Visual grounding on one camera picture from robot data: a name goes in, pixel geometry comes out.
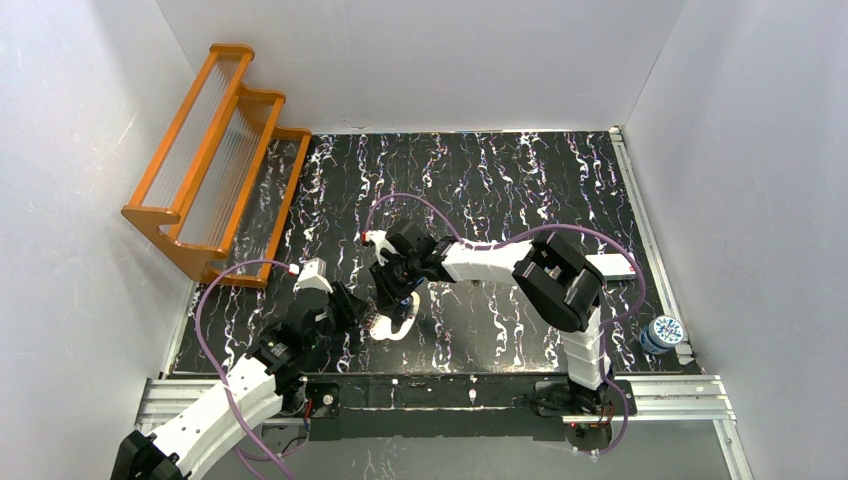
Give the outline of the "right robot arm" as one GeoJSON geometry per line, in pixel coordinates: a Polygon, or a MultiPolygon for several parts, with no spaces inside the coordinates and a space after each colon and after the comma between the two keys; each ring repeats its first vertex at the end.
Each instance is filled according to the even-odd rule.
{"type": "Polygon", "coordinates": [[[410,329],[422,283],[495,282],[518,288],[542,320],[561,331],[566,355],[565,398],[578,407],[602,406],[610,365],[600,346],[603,274],[558,233],[502,246],[424,233],[408,219],[387,230],[368,230],[361,242],[375,261],[376,291],[370,333],[399,340],[410,329]]]}

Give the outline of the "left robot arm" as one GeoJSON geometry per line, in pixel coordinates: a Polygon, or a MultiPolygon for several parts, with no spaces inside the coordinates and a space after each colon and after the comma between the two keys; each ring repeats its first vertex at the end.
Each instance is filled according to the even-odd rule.
{"type": "Polygon", "coordinates": [[[358,329],[368,303],[338,281],[301,288],[283,319],[268,325],[245,354],[186,409],[149,433],[120,443],[114,479],[200,479],[228,451],[291,401],[323,348],[358,329]]]}

